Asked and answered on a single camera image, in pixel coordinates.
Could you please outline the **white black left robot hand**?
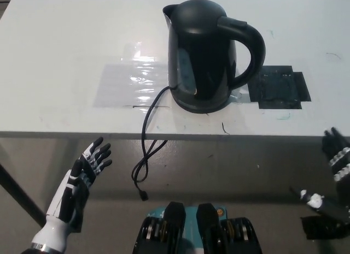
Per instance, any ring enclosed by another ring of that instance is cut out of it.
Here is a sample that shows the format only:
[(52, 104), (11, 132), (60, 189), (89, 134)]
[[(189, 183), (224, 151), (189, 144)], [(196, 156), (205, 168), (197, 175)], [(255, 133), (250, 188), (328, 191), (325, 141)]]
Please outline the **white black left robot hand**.
[(71, 233), (81, 232), (84, 209), (90, 195), (90, 188), (104, 168), (111, 165), (111, 144), (104, 146), (103, 138), (92, 142), (75, 160), (63, 177), (46, 212), (47, 217), (64, 222)]

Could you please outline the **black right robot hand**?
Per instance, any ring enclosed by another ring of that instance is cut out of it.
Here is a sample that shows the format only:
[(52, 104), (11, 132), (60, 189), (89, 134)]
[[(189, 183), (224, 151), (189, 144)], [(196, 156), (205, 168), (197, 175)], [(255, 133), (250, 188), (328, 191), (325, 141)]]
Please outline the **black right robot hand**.
[(331, 127), (322, 137), (322, 152), (328, 160), (337, 192), (337, 202), (319, 193), (291, 187), (291, 192), (314, 212), (338, 222), (349, 224), (349, 141)]

